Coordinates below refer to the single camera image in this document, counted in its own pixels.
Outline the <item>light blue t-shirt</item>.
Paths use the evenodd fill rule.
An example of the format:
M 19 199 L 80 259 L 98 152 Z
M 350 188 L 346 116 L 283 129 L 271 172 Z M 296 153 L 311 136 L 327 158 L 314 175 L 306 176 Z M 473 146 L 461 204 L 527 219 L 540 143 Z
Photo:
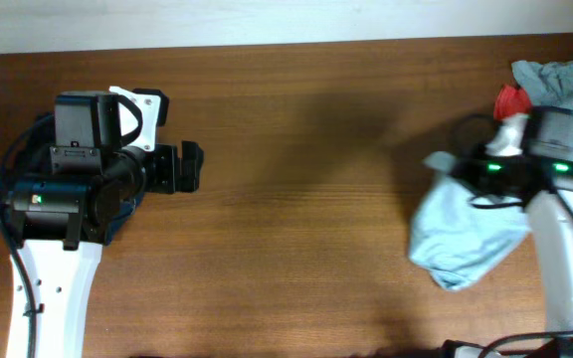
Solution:
M 513 86 L 527 92 L 533 107 L 553 105 L 573 110 L 573 61 L 517 61 L 511 68 L 516 81 Z M 437 151 L 424 159 L 424 165 L 434 170 L 435 181 L 410 229 L 410 261 L 448 291 L 477 283 L 530 232 L 519 209 L 490 209 L 487 199 L 475 199 L 452 177 L 455 163 L 463 155 L 460 149 Z

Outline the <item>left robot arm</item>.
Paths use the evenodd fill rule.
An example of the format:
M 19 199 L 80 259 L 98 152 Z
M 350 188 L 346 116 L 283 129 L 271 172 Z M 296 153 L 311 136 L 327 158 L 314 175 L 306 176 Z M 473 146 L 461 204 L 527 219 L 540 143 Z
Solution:
M 51 173 L 19 178 L 1 210 L 13 266 L 7 356 L 81 356 L 103 249 L 144 194 L 197 191 L 203 162 L 192 141 L 151 151 L 51 146 Z

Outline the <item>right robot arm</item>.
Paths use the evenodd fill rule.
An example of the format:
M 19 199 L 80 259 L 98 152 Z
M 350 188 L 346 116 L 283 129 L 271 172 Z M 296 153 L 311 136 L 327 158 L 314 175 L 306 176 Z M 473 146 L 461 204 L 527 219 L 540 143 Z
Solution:
M 573 357 L 573 162 L 545 156 L 463 159 L 454 176 L 475 193 L 514 198 L 531 228 L 545 289 L 548 328 L 485 347 L 448 340 L 445 357 L 507 357 L 505 345 L 543 340 L 529 357 Z

